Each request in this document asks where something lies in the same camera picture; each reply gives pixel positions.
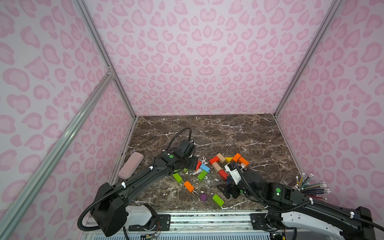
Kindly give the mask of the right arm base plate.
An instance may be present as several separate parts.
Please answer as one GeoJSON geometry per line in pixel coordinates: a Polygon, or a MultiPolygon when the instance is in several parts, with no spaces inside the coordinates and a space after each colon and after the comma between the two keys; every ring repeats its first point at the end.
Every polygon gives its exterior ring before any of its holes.
{"type": "Polygon", "coordinates": [[[260,230],[264,232],[277,232],[283,230],[285,227],[276,223],[271,223],[267,219],[267,213],[252,213],[250,214],[251,225],[253,230],[260,230]]]}

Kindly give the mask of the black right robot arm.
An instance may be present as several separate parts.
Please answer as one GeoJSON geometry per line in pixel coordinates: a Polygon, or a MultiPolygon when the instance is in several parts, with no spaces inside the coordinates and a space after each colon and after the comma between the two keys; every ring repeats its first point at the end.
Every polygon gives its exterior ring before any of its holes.
{"type": "Polygon", "coordinates": [[[252,219],[257,230],[274,233],[304,229],[334,240],[374,240],[375,230],[384,230],[373,222],[367,208],[348,209],[328,204],[289,186],[267,182],[251,170],[233,173],[233,177],[217,188],[227,199],[243,195],[267,210],[263,218],[252,219]]]}

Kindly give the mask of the light blue block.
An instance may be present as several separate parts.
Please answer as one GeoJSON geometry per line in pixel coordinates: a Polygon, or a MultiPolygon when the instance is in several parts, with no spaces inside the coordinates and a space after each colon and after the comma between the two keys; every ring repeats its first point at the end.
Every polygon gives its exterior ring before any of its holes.
{"type": "Polygon", "coordinates": [[[203,171],[206,171],[207,173],[211,170],[208,166],[206,166],[204,164],[200,165],[200,169],[203,170],[203,171]]]}

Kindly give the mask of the aluminium diagonal frame bar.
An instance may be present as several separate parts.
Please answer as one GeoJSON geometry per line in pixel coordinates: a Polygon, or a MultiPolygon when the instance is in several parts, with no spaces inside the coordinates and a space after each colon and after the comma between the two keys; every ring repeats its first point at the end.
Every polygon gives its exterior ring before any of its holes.
{"type": "Polygon", "coordinates": [[[68,125],[62,136],[51,148],[51,151],[47,154],[46,158],[37,168],[30,180],[23,187],[18,197],[10,205],[6,214],[1,219],[2,240],[7,240],[12,235],[13,231],[18,226],[30,205],[38,195],[39,191],[52,174],[54,168],[64,156],[75,136],[86,122],[104,91],[108,88],[112,79],[113,74],[111,72],[107,72],[103,80],[95,88],[77,115],[68,125]]]}

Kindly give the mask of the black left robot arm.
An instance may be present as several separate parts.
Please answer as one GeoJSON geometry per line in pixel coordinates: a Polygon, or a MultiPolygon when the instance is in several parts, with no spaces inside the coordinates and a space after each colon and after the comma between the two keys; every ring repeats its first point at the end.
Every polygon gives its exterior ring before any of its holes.
{"type": "Polygon", "coordinates": [[[191,136],[191,128],[180,130],[147,169],[115,185],[101,185],[94,201],[80,214],[77,227],[84,232],[102,230],[106,237],[116,234],[128,220],[126,207],[141,192],[176,171],[196,169],[198,158],[191,136]]]}

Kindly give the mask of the left corner frame post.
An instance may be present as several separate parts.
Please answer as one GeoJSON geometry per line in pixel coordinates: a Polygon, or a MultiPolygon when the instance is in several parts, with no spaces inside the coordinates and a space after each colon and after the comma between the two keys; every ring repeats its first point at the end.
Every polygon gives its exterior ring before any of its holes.
{"type": "Polygon", "coordinates": [[[108,69],[109,73],[112,74],[112,79],[118,88],[119,94],[121,95],[121,97],[123,99],[123,103],[127,107],[128,111],[130,113],[130,116],[135,120],[137,118],[137,116],[136,116],[136,114],[133,110],[133,107],[132,107],[132,105],[128,99],[128,96],[127,96],[127,94],[123,88],[123,85],[120,81],[120,78],[118,77],[118,75],[116,73],[115,67],[113,66],[113,64],[111,62],[111,58],[107,52],[106,46],[103,43],[101,36],[100,36],[100,34],[96,28],[96,24],[95,24],[95,22],[91,16],[91,13],[88,9],[86,2],[83,0],[74,0],[74,4],[76,5],[79,14],[81,15],[82,19],[84,20],[85,26],[88,29],[88,31],[89,31],[89,33],[90,33],[90,35],[91,35],[91,37],[95,43],[95,46],[96,46],[102,60],[105,63],[106,68],[108,69]]]}

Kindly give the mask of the yellow triangle block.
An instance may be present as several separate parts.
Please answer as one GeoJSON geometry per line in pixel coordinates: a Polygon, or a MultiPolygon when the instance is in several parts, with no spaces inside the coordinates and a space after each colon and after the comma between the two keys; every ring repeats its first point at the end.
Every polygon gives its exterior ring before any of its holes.
{"type": "Polygon", "coordinates": [[[227,163],[230,163],[232,161],[232,157],[225,158],[227,163]]]}

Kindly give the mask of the right corner frame post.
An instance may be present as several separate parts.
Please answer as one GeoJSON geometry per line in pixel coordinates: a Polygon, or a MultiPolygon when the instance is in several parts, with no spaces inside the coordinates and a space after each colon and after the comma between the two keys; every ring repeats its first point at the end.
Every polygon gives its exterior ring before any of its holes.
{"type": "Polygon", "coordinates": [[[311,61],[311,58],[315,54],[315,51],[319,47],[324,35],[326,34],[327,30],[330,28],[332,22],[338,15],[338,12],[340,8],[343,6],[344,1],[342,0],[334,0],[332,1],[332,4],[330,5],[327,13],[325,14],[324,19],[322,20],[316,34],[314,35],[313,39],[310,42],[310,45],[306,51],[306,53],[303,56],[303,59],[301,60],[297,70],[295,71],[295,74],[292,77],[291,82],[289,83],[286,91],[283,94],[283,98],[281,102],[278,104],[278,107],[274,113],[275,119],[278,118],[278,116],[282,113],[283,107],[288,101],[289,96],[293,92],[296,84],[300,80],[304,70],[306,69],[307,65],[311,61]]]}

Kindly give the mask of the corner frame post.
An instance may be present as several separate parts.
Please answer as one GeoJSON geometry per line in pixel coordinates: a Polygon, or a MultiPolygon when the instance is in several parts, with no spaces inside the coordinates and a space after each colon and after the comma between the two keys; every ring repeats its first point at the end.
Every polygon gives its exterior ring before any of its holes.
{"type": "Polygon", "coordinates": [[[90,33],[90,35],[91,35],[91,37],[95,43],[95,46],[96,46],[102,60],[105,63],[106,68],[108,69],[109,73],[112,74],[112,79],[118,88],[119,94],[121,95],[121,97],[123,99],[123,103],[127,107],[128,111],[130,113],[130,116],[135,120],[137,118],[137,116],[136,116],[136,114],[133,110],[133,107],[132,107],[132,105],[128,99],[128,96],[127,96],[127,94],[123,88],[123,85],[120,81],[120,78],[118,77],[118,75],[116,73],[115,67],[113,66],[113,64],[111,62],[111,58],[107,52],[106,46],[103,43],[101,36],[100,36],[100,34],[96,28],[96,24],[95,24],[95,22],[91,16],[91,13],[88,9],[86,2],[83,0],[74,0],[74,4],[76,5],[79,14],[81,15],[82,19],[84,20],[85,26],[88,29],[88,31],[89,31],[89,33],[90,33]]]}
{"type": "Polygon", "coordinates": [[[332,22],[338,15],[338,12],[340,8],[343,6],[344,1],[342,0],[334,0],[332,1],[332,4],[330,5],[327,13],[325,14],[324,19],[322,20],[316,34],[314,35],[313,39],[310,42],[310,45],[306,51],[306,53],[303,56],[303,59],[301,60],[297,70],[295,71],[295,74],[292,77],[291,82],[289,83],[286,91],[283,94],[283,98],[281,102],[278,104],[278,107],[274,113],[275,119],[278,118],[278,116],[282,113],[283,107],[288,101],[289,96],[293,92],[296,84],[300,80],[304,70],[306,69],[307,65],[311,61],[311,58],[315,54],[315,51],[319,47],[324,35],[326,34],[327,30],[330,28],[332,22]]]}

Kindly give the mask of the red block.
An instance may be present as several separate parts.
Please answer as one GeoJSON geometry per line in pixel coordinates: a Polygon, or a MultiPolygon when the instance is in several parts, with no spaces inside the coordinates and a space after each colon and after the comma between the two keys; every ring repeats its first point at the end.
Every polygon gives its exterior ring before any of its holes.
{"type": "Polygon", "coordinates": [[[210,159],[209,163],[213,165],[214,163],[217,163],[219,160],[220,158],[218,156],[215,156],[212,159],[210,159]]]}
{"type": "Polygon", "coordinates": [[[227,178],[228,178],[228,176],[229,176],[224,170],[220,170],[220,171],[219,171],[219,175],[220,175],[220,177],[221,177],[224,181],[226,181],[227,178]]]}
{"type": "Polygon", "coordinates": [[[201,161],[198,161],[198,163],[197,163],[197,167],[196,167],[196,171],[198,171],[198,169],[200,168],[201,165],[202,165],[202,162],[201,162],[201,161]]]}

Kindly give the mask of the orange block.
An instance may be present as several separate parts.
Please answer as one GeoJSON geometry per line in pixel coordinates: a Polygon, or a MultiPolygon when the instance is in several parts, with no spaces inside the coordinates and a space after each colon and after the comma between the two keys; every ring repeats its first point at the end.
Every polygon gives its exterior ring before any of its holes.
{"type": "Polygon", "coordinates": [[[244,158],[244,157],[240,157],[238,162],[241,164],[241,165],[244,165],[245,167],[247,167],[249,165],[249,162],[244,158]]]}
{"type": "Polygon", "coordinates": [[[235,156],[232,158],[232,161],[234,161],[234,162],[238,162],[239,161],[239,159],[242,157],[242,155],[241,154],[239,154],[239,153],[236,153],[235,154],[235,156]]]}
{"type": "Polygon", "coordinates": [[[189,181],[184,182],[184,187],[185,187],[190,193],[192,193],[192,192],[195,190],[194,186],[193,186],[189,181]]]}

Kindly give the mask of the aluminium front rail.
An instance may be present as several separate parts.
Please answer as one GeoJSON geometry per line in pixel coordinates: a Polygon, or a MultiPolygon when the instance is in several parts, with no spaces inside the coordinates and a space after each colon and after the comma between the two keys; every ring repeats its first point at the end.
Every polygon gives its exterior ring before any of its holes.
{"type": "MultiPolygon", "coordinates": [[[[158,240],[272,240],[277,233],[253,230],[250,214],[266,211],[162,211],[171,215],[169,231],[160,231],[158,240]]],[[[290,212],[282,214],[288,240],[340,240],[340,230],[331,224],[290,212]]]]}

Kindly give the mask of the green block bottom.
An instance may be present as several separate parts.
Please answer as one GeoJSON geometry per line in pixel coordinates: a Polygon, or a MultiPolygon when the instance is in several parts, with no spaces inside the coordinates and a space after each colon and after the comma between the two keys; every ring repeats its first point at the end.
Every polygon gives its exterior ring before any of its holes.
{"type": "Polygon", "coordinates": [[[213,201],[221,208],[224,205],[224,201],[218,196],[214,195],[213,196],[213,201]]]}

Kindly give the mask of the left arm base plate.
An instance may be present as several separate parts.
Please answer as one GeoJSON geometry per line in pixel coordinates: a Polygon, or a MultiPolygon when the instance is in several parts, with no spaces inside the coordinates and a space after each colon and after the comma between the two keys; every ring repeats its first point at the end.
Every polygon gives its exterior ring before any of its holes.
{"type": "Polygon", "coordinates": [[[152,217],[144,226],[132,225],[129,226],[129,232],[148,232],[156,231],[169,231],[171,225],[171,215],[156,215],[152,217]]]}

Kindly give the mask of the bundle of coloured pencils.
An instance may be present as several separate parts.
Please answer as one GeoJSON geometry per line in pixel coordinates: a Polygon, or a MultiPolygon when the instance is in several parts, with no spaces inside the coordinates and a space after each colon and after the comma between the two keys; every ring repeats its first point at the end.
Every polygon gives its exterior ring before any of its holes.
{"type": "Polygon", "coordinates": [[[318,200],[327,200],[327,195],[331,193],[326,182],[310,183],[314,174],[307,175],[302,173],[300,176],[296,176],[295,189],[304,195],[308,195],[311,198],[318,200]]]}

